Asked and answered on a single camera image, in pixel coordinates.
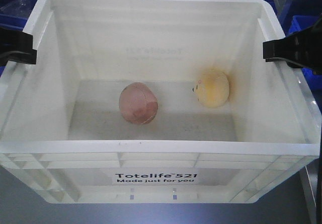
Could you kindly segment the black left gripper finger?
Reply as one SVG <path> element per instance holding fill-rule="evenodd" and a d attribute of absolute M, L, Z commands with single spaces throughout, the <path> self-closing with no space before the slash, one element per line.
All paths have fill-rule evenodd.
<path fill-rule="evenodd" d="M 36 64 L 37 50 L 33 48 L 32 35 L 1 28 L 1 66 L 6 66 L 9 61 Z"/>

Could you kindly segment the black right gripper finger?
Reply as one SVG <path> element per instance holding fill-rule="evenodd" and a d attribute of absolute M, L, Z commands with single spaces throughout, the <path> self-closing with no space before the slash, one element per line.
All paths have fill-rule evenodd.
<path fill-rule="evenodd" d="M 321 68 L 321 25 L 263 42 L 263 59 L 284 61 L 295 68 Z"/>

